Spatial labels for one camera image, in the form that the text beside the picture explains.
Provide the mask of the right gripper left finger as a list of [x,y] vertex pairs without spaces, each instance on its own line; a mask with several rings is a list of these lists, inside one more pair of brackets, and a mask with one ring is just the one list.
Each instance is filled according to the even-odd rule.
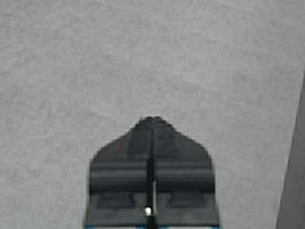
[[147,159],[153,142],[153,118],[141,118],[102,146],[89,165],[86,227],[144,227]]

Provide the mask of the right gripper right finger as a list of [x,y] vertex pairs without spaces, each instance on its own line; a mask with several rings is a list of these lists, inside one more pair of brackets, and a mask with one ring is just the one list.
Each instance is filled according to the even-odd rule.
[[161,117],[154,117],[152,123],[158,224],[217,227],[215,173],[208,151]]

